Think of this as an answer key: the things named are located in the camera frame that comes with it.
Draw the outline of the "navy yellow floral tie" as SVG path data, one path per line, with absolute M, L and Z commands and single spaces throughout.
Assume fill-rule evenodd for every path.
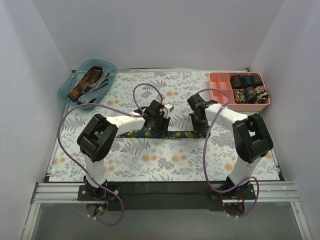
M 117 137 L 143 139 L 205 139 L 206 135 L 196 131 L 168 131 L 167 134 L 160 134 L 151 129 L 142 129 L 125 132 Z

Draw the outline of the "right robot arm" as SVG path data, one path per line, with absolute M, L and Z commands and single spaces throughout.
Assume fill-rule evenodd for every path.
M 239 198 L 253 178 L 252 173 L 258 162 L 274 147 L 263 118 L 258 113 L 247 115 L 233 111 L 215 100 L 205 101 L 199 93 L 189 97 L 187 103 L 192 109 L 190 116 L 194 131 L 205 136 L 202 164 L 209 189 L 232 199 Z M 219 188 L 214 188 L 210 183 L 206 166 L 209 136 L 215 123 L 233 132 L 237 153 L 233 170 Z

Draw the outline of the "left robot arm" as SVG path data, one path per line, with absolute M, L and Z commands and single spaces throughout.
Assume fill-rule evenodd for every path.
M 101 200 L 106 196 L 104 159 L 115 138 L 143 129 L 151 129 L 161 137 L 167 136 L 173 110 L 172 104 L 162 104 L 153 100 L 149 106 L 137 109 L 128 115 L 104 117 L 101 114 L 95 114 L 92 117 L 77 139 L 80 151 L 84 155 L 87 171 L 84 184 L 91 197 Z

